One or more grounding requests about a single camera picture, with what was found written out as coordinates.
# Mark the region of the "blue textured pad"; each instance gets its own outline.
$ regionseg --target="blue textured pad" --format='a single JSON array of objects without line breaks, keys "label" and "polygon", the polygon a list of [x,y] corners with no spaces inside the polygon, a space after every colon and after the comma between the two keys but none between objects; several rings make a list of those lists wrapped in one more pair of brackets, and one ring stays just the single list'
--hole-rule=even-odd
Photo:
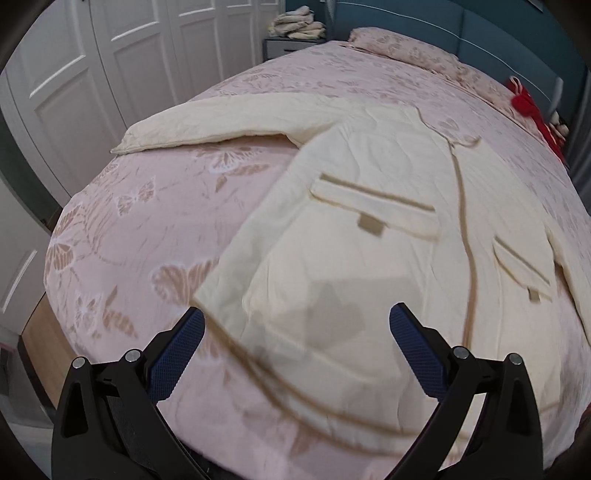
[{"label": "blue textured pad", "polygon": [[447,392],[445,368],[413,320],[399,305],[390,310],[390,331],[423,391],[441,401]]},{"label": "blue textured pad", "polygon": [[150,369],[148,396],[153,403],[165,400],[191,360],[205,334],[205,318],[197,309],[170,341]]}]

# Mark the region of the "nightstand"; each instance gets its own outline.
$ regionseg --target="nightstand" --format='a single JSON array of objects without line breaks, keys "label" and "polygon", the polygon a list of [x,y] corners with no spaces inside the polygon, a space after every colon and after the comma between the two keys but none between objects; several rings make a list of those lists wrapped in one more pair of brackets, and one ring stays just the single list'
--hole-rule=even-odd
[{"label": "nightstand", "polygon": [[324,42],[326,42],[325,38],[319,38],[318,40],[292,40],[287,37],[266,38],[262,41],[262,58],[263,61],[276,59],[293,51],[319,45]]}]

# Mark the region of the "teal headboard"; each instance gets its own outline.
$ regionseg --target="teal headboard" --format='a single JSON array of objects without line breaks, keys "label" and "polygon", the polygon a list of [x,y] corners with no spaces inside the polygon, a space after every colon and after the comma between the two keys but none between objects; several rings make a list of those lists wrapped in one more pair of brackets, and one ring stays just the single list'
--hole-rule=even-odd
[{"label": "teal headboard", "polygon": [[[460,0],[327,0],[325,19],[331,39],[347,40],[353,28],[380,27],[443,48],[501,83],[516,75],[544,114],[558,105],[560,115],[571,121],[585,73],[584,68],[578,72],[581,65],[584,67],[578,54],[574,57],[580,59],[580,63],[574,61],[575,72],[566,72],[566,79],[562,79],[544,58],[459,3]],[[523,21],[531,22],[540,13],[531,5],[528,7],[531,18]],[[563,92],[565,101],[558,104]]]},{"label": "teal headboard", "polygon": [[544,6],[527,0],[453,0],[507,32],[564,80],[560,112],[572,121],[582,98],[587,67],[573,41]]}]

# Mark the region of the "red cloth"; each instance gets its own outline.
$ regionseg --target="red cloth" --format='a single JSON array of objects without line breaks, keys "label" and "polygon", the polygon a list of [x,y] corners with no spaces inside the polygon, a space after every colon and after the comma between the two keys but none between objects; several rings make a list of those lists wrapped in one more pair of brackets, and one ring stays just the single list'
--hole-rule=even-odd
[{"label": "red cloth", "polygon": [[535,126],[538,127],[538,130],[546,140],[548,146],[564,164],[564,157],[560,151],[560,147],[558,146],[558,143],[556,143],[556,139],[552,135],[550,128],[544,123],[540,109],[536,107],[534,99],[527,91],[527,88],[521,84],[518,78],[513,76],[509,77],[509,80],[505,85],[515,94],[515,96],[511,99],[513,108],[515,108],[515,110],[517,110],[521,115],[530,116],[533,119]]}]

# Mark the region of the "metal screw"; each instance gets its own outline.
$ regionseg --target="metal screw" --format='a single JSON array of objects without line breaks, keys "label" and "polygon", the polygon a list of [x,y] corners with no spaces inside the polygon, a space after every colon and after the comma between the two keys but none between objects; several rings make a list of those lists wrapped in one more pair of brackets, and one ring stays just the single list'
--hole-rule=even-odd
[{"label": "metal screw", "polygon": [[142,356],[142,352],[139,350],[130,350],[125,354],[125,359],[128,362],[135,362],[140,356]]},{"label": "metal screw", "polygon": [[464,360],[470,356],[470,351],[465,347],[457,346],[453,349],[453,354],[455,357]]},{"label": "metal screw", "polygon": [[513,365],[521,365],[523,363],[523,359],[518,353],[510,353],[509,362],[511,362]]},{"label": "metal screw", "polygon": [[77,356],[74,361],[72,362],[72,366],[74,368],[80,368],[86,363],[86,358],[83,356]]}]

